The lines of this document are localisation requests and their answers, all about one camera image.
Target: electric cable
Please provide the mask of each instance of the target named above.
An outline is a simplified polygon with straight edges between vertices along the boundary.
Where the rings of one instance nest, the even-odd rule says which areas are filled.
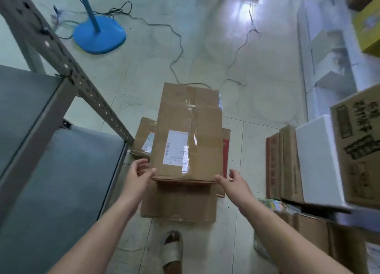
[[[128,12],[124,12],[123,7],[124,7],[126,4],[128,4],[128,3],[130,4],[130,9],[129,9]],[[120,15],[120,14],[122,14],[122,15],[129,16],[129,17],[131,17],[131,18],[134,19],[134,20],[141,20],[141,21],[143,21],[147,26],[169,27],[170,30],[174,33],[174,35],[176,35],[176,36],[179,37],[179,47],[181,48],[181,52],[180,52],[180,54],[178,55],[177,59],[174,60],[174,61],[172,61],[172,62],[170,63],[170,70],[171,70],[171,72],[173,73],[173,75],[174,75],[174,77],[175,77],[177,83],[180,84],[180,85],[203,85],[203,86],[206,86],[206,87],[209,88],[209,89],[212,89],[209,85],[204,84],[204,83],[200,83],[200,82],[194,82],[194,83],[180,83],[180,82],[179,82],[178,77],[177,77],[176,73],[175,73],[174,70],[173,70],[173,65],[174,65],[175,63],[177,63],[177,61],[178,61],[178,60],[182,57],[182,55],[183,55],[182,36],[181,36],[180,34],[178,34],[176,31],[174,31],[174,29],[173,29],[173,27],[172,27],[171,25],[169,25],[169,24],[159,24],[159,23],[148,23],[148,22],[147,22],[145,19],[143,19],[143,18],[140,18],[140,17],[133,17],[133,16],[131,15],[131,12],[132,12],[132,2],[130,2],[130,1],[126,1],[126,2],[125,2],[120,8],[115,8],[115,7],[114,7],[114,8],[111,8],[108,12],[105,12],[105,13],[96,12],[96,11],[93,11],[93,12],[94,12],[96,15],[103,15],[103,16],[110,17],[110,18],[112,18],[112,19],[115,19],[114,15]],[[247,37],[246,37],[246,39],[245,39],[245,43],[237,49],[237,51],[236,51],[236,53],[235,53],[234,60],[232,61],[231,65],[228,66],[228,68],[227,68],[227,70],[226,70],[227,79],[223,80],[222,83],[223,83],[224,81],[233,81],[233,82],[238,83],[238,84],[241,85],[241,86],[246,86],[246,85],[247,85],[247,84],[243,84],[243,83],[241,83],[241,82],[238,81],[238,80],[235,80],[235,79],[230,78],[229,75],[228,75],[228,70],[229,70],[229,69],[235,64],[236,57],[237,57],[237,55],[238,55],[239,50],[240,50],[241,48],[243,48],[243,47],[248,43],[248,38],[250,37],[250,33],[251,33],[252,31],[254,31],[254,32],[256,32],[256,33],[259,33],[259,31],[256,29],[256,27],[255,27],[255,25],[254,25],[253,18],[252,18],[252,14],[251,14],[251,11],[250,11],[250,10],[249,10],[249,15],[250,15],[250,17],[251,17],[251,30],[249,30],[249,32],[247,33]],[[60,38],[68,40],[68,39],[71,39],[72,37],[73,37],[73,35],[71,35],[70,37],[67,37],[67,38],[63,38],[63,37],[60,37]]]

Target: blue fan pole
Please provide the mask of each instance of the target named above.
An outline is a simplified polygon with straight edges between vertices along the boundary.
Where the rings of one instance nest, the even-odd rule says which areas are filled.
[[[83,5],[84,5],[84,7],[85,7],[85,9],[87,11],[88,17],[90,18],[90,20],[92,22],[92,25],[94,26],[95,33],[96,34],[99,33],[100,32],[100,27],[99,27],[98,22],[95,19],[95,15],[94,15],[94,12],[91,9],[90,3],[88,2],[88,0],[82,0],[82,2],[83,2]]]

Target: gray shelf board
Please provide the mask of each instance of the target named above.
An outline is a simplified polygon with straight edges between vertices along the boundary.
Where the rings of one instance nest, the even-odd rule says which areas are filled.
[[[0,65],[0,173],[10,164],[62,78]]]
[[[0,273],[45,273],[96,222],[128,147],[119,136],[58,129],[0,228]]]

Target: hand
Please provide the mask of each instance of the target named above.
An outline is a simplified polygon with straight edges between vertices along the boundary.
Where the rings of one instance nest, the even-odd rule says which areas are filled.
[[[228,198],[244,215],[244,206],[254,198],[254,195],[239,171],[230,169],[229,177],[230,179],[226,179],[220,175],[215,175],[214,179],[223,186]]]
[[[150,169],[148,159],[140,159],[132,162],[129,168],[120,198],[133,204],[136,211],[144,197],[150,178],[156,173],[156,169]]]

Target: forearm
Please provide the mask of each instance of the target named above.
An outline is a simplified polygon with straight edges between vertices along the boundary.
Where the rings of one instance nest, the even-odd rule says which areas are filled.
[[[256,198],[247,201],[243,208],[261,243],[284,274],[351,273]]]
[[[118,199],[91,229],[63,256],[49,274],[104,273],[135,203]]]

